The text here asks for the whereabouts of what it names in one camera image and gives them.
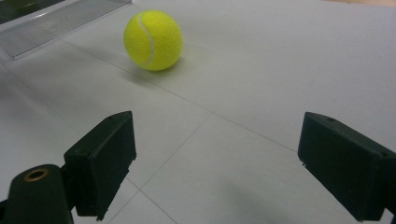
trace ball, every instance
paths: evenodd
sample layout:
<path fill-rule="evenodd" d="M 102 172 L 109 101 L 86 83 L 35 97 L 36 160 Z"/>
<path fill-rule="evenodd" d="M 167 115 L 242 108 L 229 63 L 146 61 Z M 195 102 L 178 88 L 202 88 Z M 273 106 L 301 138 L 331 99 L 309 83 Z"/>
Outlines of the ball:
<path fill-rule="evenodd" d="M 125 27 L 123 41 L 131 59 L 149 71 L 160 71 L 174 65 L 183 46 L 177 22 L 157 10 L 136 14 Z"/>

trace clear plastic tray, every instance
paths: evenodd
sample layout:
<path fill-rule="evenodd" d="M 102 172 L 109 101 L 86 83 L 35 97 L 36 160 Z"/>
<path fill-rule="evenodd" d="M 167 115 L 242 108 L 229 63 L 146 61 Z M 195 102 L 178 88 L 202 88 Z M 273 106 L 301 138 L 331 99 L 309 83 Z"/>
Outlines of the clear plastic tray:
<path fill-rule="evenodd" d="M 0 31 L 0 47 L 12 59 L 93 21 L 131 0 L 79 0 Z"/>

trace metal ring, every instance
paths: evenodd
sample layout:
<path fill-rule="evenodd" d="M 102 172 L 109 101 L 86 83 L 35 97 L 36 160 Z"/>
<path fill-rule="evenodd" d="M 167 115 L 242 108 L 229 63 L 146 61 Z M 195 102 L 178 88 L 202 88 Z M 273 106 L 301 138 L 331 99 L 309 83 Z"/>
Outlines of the metal ring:
<path fill-rule="evenodd" d="M 23 180 L 26 182 L 35 182 L 46 177 L 49 172 L 50 171 L 46 168 L 37 168 L 25 175 Z"/>

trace white seam on tennis ball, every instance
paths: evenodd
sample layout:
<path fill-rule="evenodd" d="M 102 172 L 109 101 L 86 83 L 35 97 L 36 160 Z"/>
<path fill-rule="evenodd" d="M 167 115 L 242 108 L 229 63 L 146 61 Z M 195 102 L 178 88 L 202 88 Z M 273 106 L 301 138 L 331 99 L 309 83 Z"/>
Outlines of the white seam on tennis ball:
<path fill-rule="evenodd" d="M 145 25 L 142 22 L 142 16 L 143 16 L 143 13 L 140 13 L 139 17 L 138 17 L 139 26 L 143 29 L 143 31 L 148 36 L 148 41 L 149 41 L 149 46 L 150 46 L 149 59 L 145 63 L 140 64 L 140 65 L 145 66 L 145 65 L 148 65 L 149 63 L 151 63 L 152 60 L 154 60 L 154 40 L 152 39 L 148 29 L 145 27 Z"/>

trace table surface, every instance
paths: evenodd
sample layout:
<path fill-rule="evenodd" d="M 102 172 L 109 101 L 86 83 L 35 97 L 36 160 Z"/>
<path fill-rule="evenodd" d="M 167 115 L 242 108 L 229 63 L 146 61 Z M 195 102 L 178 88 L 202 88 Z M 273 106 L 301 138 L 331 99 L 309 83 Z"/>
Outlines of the table surface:
<path fill-rule="evenodd" d="M 162 72 L 138 68 L 122 43 L 148 9 L 184 36 Z M 395 7 L 320 0 L 135 0 L 18 60 L 2 55 L 0 200 L 15 175 L 63 165 L 98 122 L 132 110 L 137 159 L 104 223 L 358 223 L 297 147 L 310 111 L 396 149 L 395 21 Z"/>

